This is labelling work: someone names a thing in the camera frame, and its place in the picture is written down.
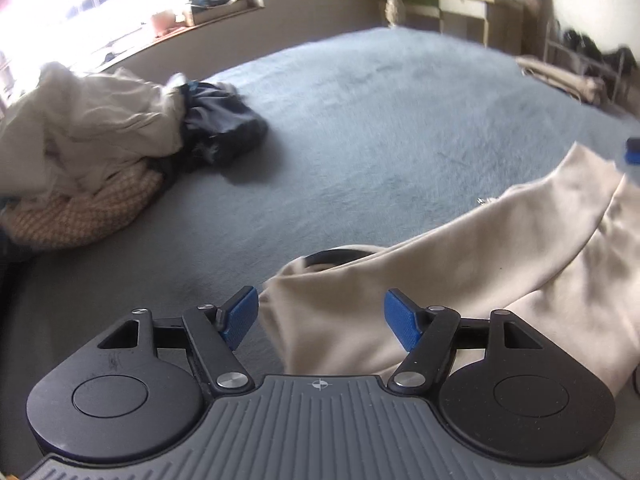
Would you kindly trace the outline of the dark furry garment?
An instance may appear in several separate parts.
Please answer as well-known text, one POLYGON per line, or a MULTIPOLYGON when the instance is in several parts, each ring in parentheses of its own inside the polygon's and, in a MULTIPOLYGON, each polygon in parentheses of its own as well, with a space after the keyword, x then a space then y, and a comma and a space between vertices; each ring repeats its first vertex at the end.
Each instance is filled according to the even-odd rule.
POLYGON ((179 90, 184 105, 182 148, 169 157, 172 171, 226 169, 265 141, 267 122, 230 84, 187 81, 179 90))

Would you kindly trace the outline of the folded beige garment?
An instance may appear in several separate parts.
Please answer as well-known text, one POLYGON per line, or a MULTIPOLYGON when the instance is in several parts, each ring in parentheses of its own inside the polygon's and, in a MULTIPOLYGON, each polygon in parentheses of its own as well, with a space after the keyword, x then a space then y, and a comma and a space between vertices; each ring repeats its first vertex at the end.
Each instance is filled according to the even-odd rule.
POLYGON ((608 99, 606 85, 601 78, 579 76, 534 56, 517 56, 515 62, 524 76, 560 90, 578 102, 599 106, 608 99))

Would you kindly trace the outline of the cream bed post knob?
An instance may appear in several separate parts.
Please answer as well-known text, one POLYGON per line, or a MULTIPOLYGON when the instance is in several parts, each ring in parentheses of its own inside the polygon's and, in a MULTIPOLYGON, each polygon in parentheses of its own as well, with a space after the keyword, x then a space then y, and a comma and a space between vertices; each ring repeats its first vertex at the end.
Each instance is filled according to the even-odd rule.
POLYGON ((402 0, 386 0, 384 15, 387 26, 396 28, 406 24, 406 7, 402 0))

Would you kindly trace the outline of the metal storage shelf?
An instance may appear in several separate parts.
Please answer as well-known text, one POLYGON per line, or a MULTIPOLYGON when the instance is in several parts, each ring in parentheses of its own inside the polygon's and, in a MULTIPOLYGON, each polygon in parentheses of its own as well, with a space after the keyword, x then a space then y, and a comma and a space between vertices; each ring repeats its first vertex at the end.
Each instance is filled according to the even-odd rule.
POLYGON ((588 35, 572 28, 562 29, 555 18, 546 24, 542 60, 578 76, 600 79, 606 96, 614 103, 626 101, 631 77, 639 71, 639 62, 630 47, 602 51, 588 35))

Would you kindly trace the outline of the checked pink cloth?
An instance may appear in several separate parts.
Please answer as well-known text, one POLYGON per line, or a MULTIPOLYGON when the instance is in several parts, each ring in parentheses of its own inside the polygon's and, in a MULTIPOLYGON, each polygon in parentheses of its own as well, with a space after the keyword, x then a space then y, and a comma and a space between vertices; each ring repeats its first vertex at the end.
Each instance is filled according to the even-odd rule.
POLYGON ((21 200, 6 206, 1 229, 15 244, 36 252, 89 245, 129 226, 163 183, 160 172, 138 162, 109 177, 94 194, 53 193, 42 203, 21 200))

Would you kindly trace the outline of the long cardboard box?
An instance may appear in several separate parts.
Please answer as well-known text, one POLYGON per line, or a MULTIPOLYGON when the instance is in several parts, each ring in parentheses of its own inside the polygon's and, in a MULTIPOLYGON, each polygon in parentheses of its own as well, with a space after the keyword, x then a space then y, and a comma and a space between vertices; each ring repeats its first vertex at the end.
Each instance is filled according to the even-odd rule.
POLYGON ((549 0, 523 0, 523 51, 541 56, 548 21, 549 0))

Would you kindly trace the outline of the cream side desk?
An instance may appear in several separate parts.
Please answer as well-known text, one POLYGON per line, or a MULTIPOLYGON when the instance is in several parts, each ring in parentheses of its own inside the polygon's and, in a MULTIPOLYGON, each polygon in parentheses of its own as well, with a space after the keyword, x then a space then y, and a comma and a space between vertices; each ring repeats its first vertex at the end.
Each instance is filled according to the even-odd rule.
MULTIPOLYGON (((387 0, 380 3, 386 20, 387 0)), ((523 6, 515 0, 401 0, 405 25, 438 25, 441 34, 482 44, 510 55, 520 55, 523 40, 523 6)))

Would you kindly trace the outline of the grey-blue bed blanket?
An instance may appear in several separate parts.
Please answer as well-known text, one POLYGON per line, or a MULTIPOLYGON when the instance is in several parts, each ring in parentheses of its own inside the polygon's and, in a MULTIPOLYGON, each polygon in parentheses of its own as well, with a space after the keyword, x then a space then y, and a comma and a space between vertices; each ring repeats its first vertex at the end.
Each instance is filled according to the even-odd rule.
POLYGON ((133 308, 173 316, 299 256, 393 245, 548 174, 574 143, 621 162, 639 132, 510 56, 406 28, 303 44, 221 79, 268 122, 264 143, 227 170, 183 174, 105 240, 35 258, 2 301, 3 471, 40 460, 32 387, 133 308))

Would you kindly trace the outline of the pale beige crumpled garment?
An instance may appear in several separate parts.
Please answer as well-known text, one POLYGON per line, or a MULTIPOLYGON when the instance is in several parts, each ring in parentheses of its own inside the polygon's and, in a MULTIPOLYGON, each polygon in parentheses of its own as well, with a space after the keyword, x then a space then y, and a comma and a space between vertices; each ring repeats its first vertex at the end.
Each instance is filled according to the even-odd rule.
POLYGON ((182 148, 184 101, 177 86, 129 70, 77 76, 43 66, 37 87, 1 119, 1 195, 95 193, 144 158, 182 148))

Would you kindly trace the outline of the beige zip hoodie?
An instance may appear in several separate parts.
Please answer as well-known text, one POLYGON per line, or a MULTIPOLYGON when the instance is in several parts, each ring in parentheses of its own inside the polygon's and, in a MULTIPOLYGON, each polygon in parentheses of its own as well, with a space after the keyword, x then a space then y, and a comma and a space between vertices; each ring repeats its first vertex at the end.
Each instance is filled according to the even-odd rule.
POLYGON ((384 320, 391 288, 466 318, 508 309, 619 392, 639 363, 639 189, 574 145, 548 176, 340 266, 288 263, 260 324, 291 375, 389 378, 405 350, 384 320))

